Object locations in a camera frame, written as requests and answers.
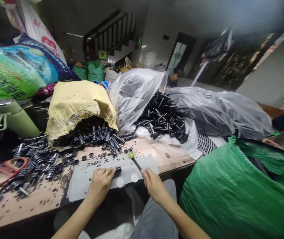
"green water bottle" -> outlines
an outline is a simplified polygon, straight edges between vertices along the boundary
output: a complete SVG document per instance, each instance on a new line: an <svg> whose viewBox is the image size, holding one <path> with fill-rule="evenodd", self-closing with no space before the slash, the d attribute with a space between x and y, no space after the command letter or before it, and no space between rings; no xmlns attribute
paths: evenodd
<svg viewBox="0 0 284 239"><path fill-rule="evenodd" d="M0 99L0 131L9 129L21 138L36 138L40 131L28 114L13 99Z"/></svg>

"wooden table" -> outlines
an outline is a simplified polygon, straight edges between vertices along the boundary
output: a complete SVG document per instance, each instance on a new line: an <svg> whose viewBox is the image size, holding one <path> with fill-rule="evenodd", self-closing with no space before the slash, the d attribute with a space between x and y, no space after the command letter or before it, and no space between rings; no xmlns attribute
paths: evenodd
<svg viewBox="0 0 284 239"><path fill-rule="evenodd" d="M151 154L158 164L160 173L169 172L195 162L190 156L183 155L179 147L150 144L144 138L131 140L126 142L125 145L133 147L136 157ZM98 155L103 152L101 147L88 146L83 151L79 151L75 159L81 161L82 156L86 155L88 160L97 160L100 158ZM89 158L89 153L94 153L94 157ZM57 181L42 180L38 182L27 198L15 198L17 192L5 193L3 200L0 202L0 227L67 205L69 202L66 199L66 194L73 167L68 166L65 168L63 176Z"/></svg>

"doorway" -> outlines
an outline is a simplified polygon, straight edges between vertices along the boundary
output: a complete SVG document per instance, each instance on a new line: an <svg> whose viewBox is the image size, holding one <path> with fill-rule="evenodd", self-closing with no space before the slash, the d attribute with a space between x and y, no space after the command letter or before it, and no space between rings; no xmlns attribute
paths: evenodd
<svg viewBox="0 0 284 239"><path fill-rule="evenodd" d="M185 64L196 44L196 38L179 32L172 49L169 62L166 66L166 71L170 75L174 68L179 65L184 68Z"/></svg>

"red scissors handle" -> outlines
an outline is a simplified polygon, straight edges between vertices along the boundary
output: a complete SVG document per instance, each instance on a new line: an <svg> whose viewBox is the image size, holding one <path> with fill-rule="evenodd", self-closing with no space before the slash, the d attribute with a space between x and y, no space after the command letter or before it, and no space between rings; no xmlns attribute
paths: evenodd
<svg viewBox="0 0 284 239"><path fill-rule="evenodd" d="M24 164L21 167L17 167L14 164L18 160L24 161ZM16 176L21 169L25 168L28 165L28 161L29 161L28 158L18 157L3 162L2 166L0 166L0 174L5 175L4 176L5 179L0 181L0 187L4 185L8 180L10 180L12 177Z"/></svg>

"green sack on floor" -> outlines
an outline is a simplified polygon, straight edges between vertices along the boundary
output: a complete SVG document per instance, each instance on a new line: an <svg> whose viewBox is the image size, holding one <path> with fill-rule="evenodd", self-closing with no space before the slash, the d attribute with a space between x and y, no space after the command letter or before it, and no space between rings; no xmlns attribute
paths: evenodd
<svg viewBox="0 0 284 239"><path fill-rule="evenodd" d="M284 238L284 150L230 137L195 164L180 205L211 238Z"/></svg>
<svg viewBox="0 0 284 239"><path fill-rule="evenodd" d="M72 70L81 80L88 80L88 66L89 62L83 61L81 65L79 63L75 64Z"/></svg>
<svg viewBox="0 0 284 239"><path fill-rule="evenodd" d="M100 61L90 61L88 66L88 81L102 82L105 79L105 72Z"/></svg>

